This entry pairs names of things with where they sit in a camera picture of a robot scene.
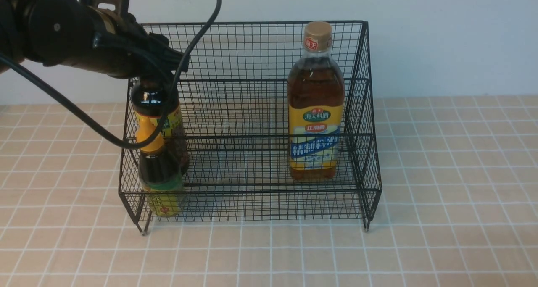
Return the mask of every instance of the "vinegar bottle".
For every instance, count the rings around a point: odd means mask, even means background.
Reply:
[[[344,78],[331,58],[329,23],[307,24],[303,43],[304,54],[288,76],[290,173],[294,180],[330,179],[336,174]]]
[[[168,96],[169,85],[158,78],[142,77],[131,90],[131,102],[138,122],[147,118],[157,126],[163,111],[168,113],[163,126],[163,137],[169,151],[179,160],[181,173],[185,174],[189,168],[189,153],[185,141],[185,130],[179,104],[179,93],[173,88],[173,93]],[[172,99],[171,107],[165,109],[168,99]]]

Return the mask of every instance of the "blue label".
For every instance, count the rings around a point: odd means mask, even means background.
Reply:
[[[304,157],[306,155],[313,155],[320,151],[330,149],[338,144],[338,137],[336,134],[340,133],[340,128],[331,132],[330,134],[316,137],[315,139],[308,140],[301,143],[291,143],[290,153],[292,159]]]

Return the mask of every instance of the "plastic bottle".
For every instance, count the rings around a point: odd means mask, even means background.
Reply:
[[[137,142],[147,139],[155,130],[146,117],[140,118],[140,128],[137,131]],[[175,216],[181,212],[183,195],[159,195],[162,191],[183,191],[183,180],[179,162],[170,153],[161,134],[148,146],[140,149],[138,161],[138,176],[142,187],[150,192],[146,197],[150,209],[158,216]]]
[[[294,180],[336,174],[344,78],[332,59],[332,27],[324,21],[304,29],[304,54],[288,76],[290,174]]]
[[[131,90],[131,102],[138,121],[145,117],[154,126],[157,126],[158,119],[164,111],[164,104],[168,99],[173,100],[171,107],[167,110],[169,115],[163,128],[163,136],[169,151],[179,160],[181,173],[186,174],[189,168],[189,153],[185,138],[181,138],[185,137],[185,130],[179,105],[179,94],[177,88],[174,87],[173,94],[169,97],[167,86],[169,84],[165,84],[160,79],[142,77]]]

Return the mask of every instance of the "yellow bottle cap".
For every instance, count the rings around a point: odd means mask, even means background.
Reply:
[[[140,117],[140,121],[138,122],[140,125],[140,128],[138,128],[138,131],[136,133],[136,141],[138,143],[148,139],[151,134],[155,131],[155,126],[151,124],[150,119],[146,117]],[[165,139],[163,138],[163,134],[159,133],[157,138],[153,140],[149,145],[142,147],[140,150],[144,151],[145,153],[152,153],[153,151],[158,151],[165,145]]]

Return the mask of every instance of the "green label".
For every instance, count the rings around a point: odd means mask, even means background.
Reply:
[[[322,108],[313,108],[303,114],[303,119],[308,122],[321,122],[331,117],[331,113]]]
[[[174,178],[168,182],[156,184],[156,183],[146,183],[146,185],[152,190],[158,191],[174,191],[174,190],[183,190],[183,179],[181,174],[177,174]]]

